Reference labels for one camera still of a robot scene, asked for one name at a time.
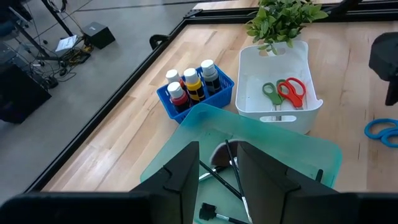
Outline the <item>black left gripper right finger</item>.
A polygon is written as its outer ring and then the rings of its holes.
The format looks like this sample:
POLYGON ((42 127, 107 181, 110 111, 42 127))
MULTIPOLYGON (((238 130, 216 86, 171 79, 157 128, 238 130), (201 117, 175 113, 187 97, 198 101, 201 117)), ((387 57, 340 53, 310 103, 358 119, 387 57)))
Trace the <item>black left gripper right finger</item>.
POLYGON ((397 194, 338 192, 246 141, 240 183, 253 223, 397 223, 397 194))

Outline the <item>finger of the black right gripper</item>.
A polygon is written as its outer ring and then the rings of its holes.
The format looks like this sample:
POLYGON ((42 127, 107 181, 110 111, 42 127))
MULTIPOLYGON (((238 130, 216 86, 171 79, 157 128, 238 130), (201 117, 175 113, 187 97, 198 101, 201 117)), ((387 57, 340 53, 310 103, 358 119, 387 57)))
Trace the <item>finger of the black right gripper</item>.
POLYGON ((398 81, 389 82, 385 100, 386 106, 394 106, 398 102, 398 81))

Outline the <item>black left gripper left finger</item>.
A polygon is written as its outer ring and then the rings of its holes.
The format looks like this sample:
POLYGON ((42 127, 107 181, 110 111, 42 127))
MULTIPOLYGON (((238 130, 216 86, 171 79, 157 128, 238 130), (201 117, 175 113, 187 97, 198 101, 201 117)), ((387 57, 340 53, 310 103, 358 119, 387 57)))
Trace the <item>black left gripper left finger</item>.
POLYGON ((192 223, 199 143, 186 145, 129 192, 33 192, 1 205, 1 223, 192 223))

